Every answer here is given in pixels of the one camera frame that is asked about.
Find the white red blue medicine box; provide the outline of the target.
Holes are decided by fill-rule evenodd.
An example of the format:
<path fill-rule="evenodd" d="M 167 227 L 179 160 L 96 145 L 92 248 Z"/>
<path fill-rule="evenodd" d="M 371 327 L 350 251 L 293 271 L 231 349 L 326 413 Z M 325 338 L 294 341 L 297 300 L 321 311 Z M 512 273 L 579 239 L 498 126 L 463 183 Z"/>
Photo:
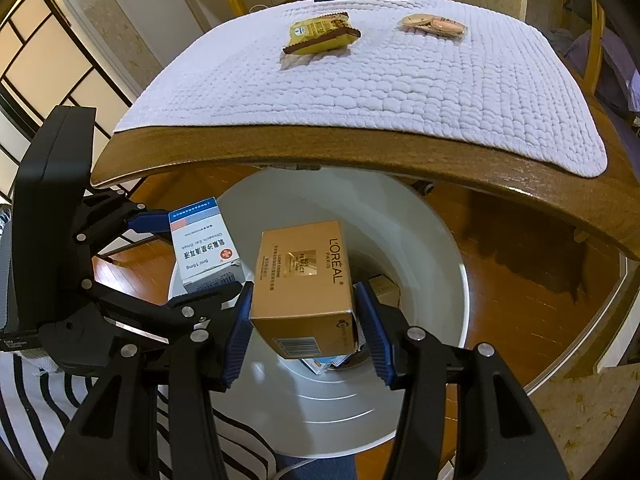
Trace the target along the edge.
<path fill-rule="evenodd" d="M 247 280 L 247 267 L 211 197 L 168 214 L 177 272 L 187 292 Z"/>

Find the small gold Loreal box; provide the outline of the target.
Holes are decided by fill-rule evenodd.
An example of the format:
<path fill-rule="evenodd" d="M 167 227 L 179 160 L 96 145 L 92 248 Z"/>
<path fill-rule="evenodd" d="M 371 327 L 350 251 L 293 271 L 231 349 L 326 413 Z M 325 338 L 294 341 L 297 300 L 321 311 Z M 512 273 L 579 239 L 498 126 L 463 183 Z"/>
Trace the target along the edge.
<path fill-rule="evenodd" d="M 352 277 L 340 222 L 262 233 L 250 319 L 262 340 L 288 360 L 357 351 Z"/>

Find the yellow biscuit packet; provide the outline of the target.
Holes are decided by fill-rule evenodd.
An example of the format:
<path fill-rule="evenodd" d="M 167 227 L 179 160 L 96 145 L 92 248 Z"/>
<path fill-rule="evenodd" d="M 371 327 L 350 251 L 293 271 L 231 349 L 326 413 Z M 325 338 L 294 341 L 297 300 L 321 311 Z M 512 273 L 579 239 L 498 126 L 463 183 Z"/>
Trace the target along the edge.
<path fill-rule="evenodd" d="M 324 14 L 292 24 L 290 39 L 283 48 L 283 53 L 311 55 L 344 49 L 360 37 L 360 30 L 349 23 L 347 12 Z"/>

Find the makeup puff sponges packet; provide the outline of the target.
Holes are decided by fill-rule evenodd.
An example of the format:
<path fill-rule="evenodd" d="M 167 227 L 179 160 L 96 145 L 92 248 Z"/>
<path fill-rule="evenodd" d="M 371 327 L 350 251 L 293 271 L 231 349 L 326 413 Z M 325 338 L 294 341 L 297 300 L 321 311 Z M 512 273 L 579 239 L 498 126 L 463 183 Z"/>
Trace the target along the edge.
<path fill-rule="evenodd" d="M 433 14 L 411 14 L 400 20 L 404 27 L 420 29 L 427 34 L 449 39 L 461 39 L 466 34 L 466 26 L 452 20 Z"/>

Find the white trash bin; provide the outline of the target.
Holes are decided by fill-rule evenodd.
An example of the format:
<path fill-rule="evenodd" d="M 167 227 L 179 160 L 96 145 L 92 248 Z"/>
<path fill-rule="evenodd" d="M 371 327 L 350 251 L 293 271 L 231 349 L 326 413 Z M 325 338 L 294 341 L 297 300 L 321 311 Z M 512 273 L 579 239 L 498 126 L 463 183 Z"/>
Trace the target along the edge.
<path fill-rule="evenodd" d="M 218 204 L 255 285 L 255 328 L 214 409 L 288 456 L 341 457 L 390 440 L 402 395 L 356 348 L 355 288 L 385 278 L 408 323 L 463 346 L 469 285 L 445 223 L 408 186 L 353 169 L 258 171 Z"/>

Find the striped black white clothing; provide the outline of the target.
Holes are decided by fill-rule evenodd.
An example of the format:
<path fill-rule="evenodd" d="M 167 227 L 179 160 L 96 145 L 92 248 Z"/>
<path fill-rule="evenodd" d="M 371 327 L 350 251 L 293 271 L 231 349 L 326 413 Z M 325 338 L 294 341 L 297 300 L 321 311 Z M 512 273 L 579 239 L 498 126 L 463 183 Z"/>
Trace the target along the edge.
<path fill-rule="evenodd" d="M 58 370 L 52 360 L 20 352 L 1 355 L 1 455 L 3 479 L 43 479 L 66 437 L 78 434 L 82 410 L 99 379 Z M 221 458 L 230 479 L 271 479 L 274 449 L 244 422 L 212 411 Z"/>

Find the shoji sliding screen door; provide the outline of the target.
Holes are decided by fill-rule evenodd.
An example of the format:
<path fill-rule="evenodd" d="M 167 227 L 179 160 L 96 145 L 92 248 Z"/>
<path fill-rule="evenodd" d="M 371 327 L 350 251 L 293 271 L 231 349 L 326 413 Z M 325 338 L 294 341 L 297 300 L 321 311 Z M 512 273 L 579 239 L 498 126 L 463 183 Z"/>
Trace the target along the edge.
<path fill-rule="evenodd" d="M 92 159 L 132 101 L 78 37 L 56 0 L 17 0 L 1 22 L 1 203 L 30 142 L 58 105 L 92 107 Z"/>

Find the wooden table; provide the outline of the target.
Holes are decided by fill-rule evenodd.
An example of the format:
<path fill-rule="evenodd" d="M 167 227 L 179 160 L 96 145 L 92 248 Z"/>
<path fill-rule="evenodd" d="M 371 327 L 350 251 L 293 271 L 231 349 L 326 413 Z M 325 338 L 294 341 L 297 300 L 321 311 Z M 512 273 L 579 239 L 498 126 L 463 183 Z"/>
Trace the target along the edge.
<path fill-rule="evenodd" d="M 457 183 L 559 218 L 639 257 L 639 182 L 602 106 L 586 101 L 608 168 L 592 179 L 509 152 L 390 130 L 254 125 L 144 127 L 115 134 L 94 186 L 186 165 L 349 167 Z"/>

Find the white quilted mat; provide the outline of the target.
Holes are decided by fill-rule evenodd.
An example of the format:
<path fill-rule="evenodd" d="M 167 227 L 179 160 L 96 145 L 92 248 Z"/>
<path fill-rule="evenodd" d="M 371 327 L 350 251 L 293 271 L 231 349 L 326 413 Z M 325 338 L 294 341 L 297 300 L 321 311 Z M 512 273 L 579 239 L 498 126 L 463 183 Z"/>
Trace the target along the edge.
<path fill-rule="evenodd" d="M 344 49 L 286 55 L 296 22 L 347 12 Z M 461 39 L 404 27 L 411 14 L 466 26 Z M 536 28 L 451 0 L 296 1 L 234 18 L 194 41 L 117 130 L 306 125 L 426 134 L 550 162 L 594 178 L 608 166 L 578 84 Z"/>

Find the purple pillow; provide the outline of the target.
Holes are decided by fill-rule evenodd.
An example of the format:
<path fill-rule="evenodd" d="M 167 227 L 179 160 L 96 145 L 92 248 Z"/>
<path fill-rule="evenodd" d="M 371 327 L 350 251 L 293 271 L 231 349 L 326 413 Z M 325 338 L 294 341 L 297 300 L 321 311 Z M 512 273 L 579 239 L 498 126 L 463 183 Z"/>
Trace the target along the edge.
<path fill-rule="evenodd" d="M 584 32 L 566 49 L 564 56 L 578 73 L 585 70 L 590 33 Z M 606 28 L 601 39 L 602 66 L 596 95 L 614 110 L 639 113 L 639 71 L 623 40 Z"/>

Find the wooden bunk bed frame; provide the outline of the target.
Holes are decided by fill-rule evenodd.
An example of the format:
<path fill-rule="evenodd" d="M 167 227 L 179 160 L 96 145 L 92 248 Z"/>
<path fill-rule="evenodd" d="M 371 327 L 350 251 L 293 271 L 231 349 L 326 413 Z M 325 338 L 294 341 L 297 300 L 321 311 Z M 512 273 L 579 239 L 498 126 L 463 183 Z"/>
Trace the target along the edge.
<path fill-rule="evenodd" d="M 227 1 L 234 16 L 241 16 L 250 13 L 250 8 L 246 4 L 245 0 Z M 594 96 L 596 94 L 602 66 L 603 49 L 601 41 L 604 35 L 604 30 L 605 12 L 602 6 L 600 6 L 600 3 L 598 3 L 598 0 L 591 0 L 590 40 L 585 71 L 582 76 L 579 76 L 574 70 L 570 70 L 585 96 Z"/>

